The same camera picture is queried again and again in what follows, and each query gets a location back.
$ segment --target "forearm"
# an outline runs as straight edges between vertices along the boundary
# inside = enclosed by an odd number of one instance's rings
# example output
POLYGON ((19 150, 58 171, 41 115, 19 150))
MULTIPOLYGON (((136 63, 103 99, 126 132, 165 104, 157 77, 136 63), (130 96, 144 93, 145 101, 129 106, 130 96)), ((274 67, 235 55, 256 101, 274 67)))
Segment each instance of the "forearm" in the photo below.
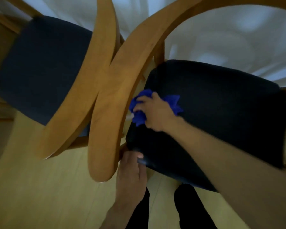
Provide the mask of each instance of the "forearm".
POLYGON ((107 212, 106 218, 100 229, 124 229, 133 213, 133 209, 118 203, 107 212))
POLYGON ((181 118, 165 132, 191 155, 251 228, 286 228, 286 174, 181 118))

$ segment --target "hand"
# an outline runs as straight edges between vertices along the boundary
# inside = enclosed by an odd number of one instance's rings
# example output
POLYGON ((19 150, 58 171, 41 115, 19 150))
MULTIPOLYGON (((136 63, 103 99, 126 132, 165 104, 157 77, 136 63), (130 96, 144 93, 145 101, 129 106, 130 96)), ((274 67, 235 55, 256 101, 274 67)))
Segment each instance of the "hand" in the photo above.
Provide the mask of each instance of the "hand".
POLYGON ((143 199, 147 184, 146 166, 139 164, 137 158, 143 158, 143 154, 125 152, 116 177, 115 204, 132 212, 143 199))
POLYGON ((177 118, 168 102, 162 100, 156 92, 152 93, 152 98, 140 96, 137 100, 142 101, 143 103, 137 104, 133 111, 143 111, 147 118, 145 121, 146 127, 151 128, 156 132, 165 131, 170 122, 177 118))

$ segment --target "blue cleaning cloth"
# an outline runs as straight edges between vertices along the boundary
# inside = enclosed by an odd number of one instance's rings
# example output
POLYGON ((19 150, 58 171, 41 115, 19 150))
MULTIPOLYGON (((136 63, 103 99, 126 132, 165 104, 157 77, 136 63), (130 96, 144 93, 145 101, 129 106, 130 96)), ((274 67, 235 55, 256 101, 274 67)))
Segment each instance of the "blue cleaning cloth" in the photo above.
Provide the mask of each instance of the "blue cleaning cloth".
MULTIPOLYGON (((140 96, 147 96, 151 98, 152 93, 153 91, 150 89, 143 90, 136 97, 134 97, 130 102, 129 110, 134 114, 134 118, 132 119, 132 122, 135 123, 136 126, 145 124, 145 120, 146 120, 146 115, 144 112, 142 111, 133 112, 134 107, 137 104, 142 103, 142 101, 137 101, 137 98, 140 96)), ((168 95, 163 98, 164 101, 168 102, 168 104, 170 105, 170 108, 172 109, 175 115, 177 115, 179 112, 183 112, 183 109, 180 108, 179 105, 177 105, 179 98, 180 98, 179 95, 168 95)))

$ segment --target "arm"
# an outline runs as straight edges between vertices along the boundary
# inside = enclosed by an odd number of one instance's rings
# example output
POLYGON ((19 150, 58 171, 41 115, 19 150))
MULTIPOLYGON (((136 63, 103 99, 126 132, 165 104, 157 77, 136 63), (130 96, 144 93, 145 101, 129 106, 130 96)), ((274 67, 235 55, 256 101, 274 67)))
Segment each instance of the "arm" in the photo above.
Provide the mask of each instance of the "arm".
POLYGON ((155 92, 138 100, 146 126, 174 138, 249 227, 286 228, 285 173, 176 117, 155 92))
POLYGON ((143 158, 143 155, 130 151, 124 153, 116 177, 116 200, 100 229, 124 229, 143 199, 147 184, 146 166, 138 164, 137 158, 143 158))

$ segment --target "person's leg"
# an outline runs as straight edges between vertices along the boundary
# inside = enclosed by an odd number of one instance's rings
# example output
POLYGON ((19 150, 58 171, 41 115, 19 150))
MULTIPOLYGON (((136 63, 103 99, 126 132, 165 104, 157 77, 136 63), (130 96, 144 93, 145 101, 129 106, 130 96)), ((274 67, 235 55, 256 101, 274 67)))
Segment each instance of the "person's leg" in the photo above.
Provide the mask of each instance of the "person's leg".
POLYGON ((217 229, 193 186, 189 184, 180 185, 175 191, 174 200, 179 213, 181 229, 217 229))
POLYGON ((149 191, 146 188, 144 198, 134 209, 125 229, 148 229, 149 191))

